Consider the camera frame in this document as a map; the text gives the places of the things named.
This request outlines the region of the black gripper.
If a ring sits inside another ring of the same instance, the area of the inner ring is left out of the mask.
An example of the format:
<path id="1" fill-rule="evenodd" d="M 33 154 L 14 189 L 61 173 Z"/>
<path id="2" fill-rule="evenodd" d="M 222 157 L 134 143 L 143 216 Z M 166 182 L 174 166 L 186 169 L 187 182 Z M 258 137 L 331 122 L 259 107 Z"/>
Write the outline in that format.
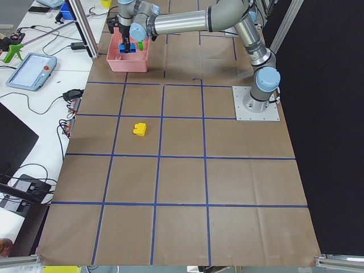
<path id="1" fill-rule="evenodd" d="M 119 53 L 120 54 L 126 53 L 125 43 L 129 43 L 130 42 L 130 34 L 129 34 L 130 25 L 127 26 L 127 25 L 121 23 L 119 21 L 119 17 L 117 15 L 115 15 L 114 17 L 108 17 L 106 19 L 106 23 L 107 23 L 109 32 L 111 34 L 113 34 L 114 33 L 114 29 L 116 27 L 118 27 L 119 32 L 121 33 L 122 38 L 123 38 L 123 42 L 124 42 L 124 43 L 120 43 L 118 45 Z M 130 53 L 136 53 L 137 52 L 137 47 L 136 47 L 135 43 L 130 43 L 129 52 Z"/>

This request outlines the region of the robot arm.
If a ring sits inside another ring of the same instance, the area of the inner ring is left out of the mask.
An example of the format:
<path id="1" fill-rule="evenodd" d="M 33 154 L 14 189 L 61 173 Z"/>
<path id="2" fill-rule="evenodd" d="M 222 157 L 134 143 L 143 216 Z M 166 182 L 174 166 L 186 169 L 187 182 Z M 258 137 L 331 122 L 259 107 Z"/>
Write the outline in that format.
<path id="1" fill-rule="evenodd" d="M 275 54 L 265 46 L 253 22 L 248 1 L 217 1 L 204 10 L 161 14 L 160 8 L 148 1 L 118 1 L 118 13 L 107 17 L 111 33 L 119 29 L 126 40 L 142 42 L 159 35 L 184 32 L 222 32 L 232 27 L 250 56 L 254 81 L 248 95 L 253 102 L 269 102 L 277 91 L 281 75 L 276 69 Z"/>

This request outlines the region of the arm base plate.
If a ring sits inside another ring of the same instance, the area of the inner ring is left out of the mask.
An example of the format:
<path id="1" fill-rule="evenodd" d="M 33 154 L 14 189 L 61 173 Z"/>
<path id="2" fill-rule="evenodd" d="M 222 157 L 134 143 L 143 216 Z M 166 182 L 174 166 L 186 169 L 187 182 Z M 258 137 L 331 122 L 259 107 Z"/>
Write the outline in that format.
<path id="1" fill-rule="evenodd" d="M 279 122 L 279 112 L 274 94 L 265 102 L 252 98 L 250 86 L 232 86 L 237 121 Z"/>

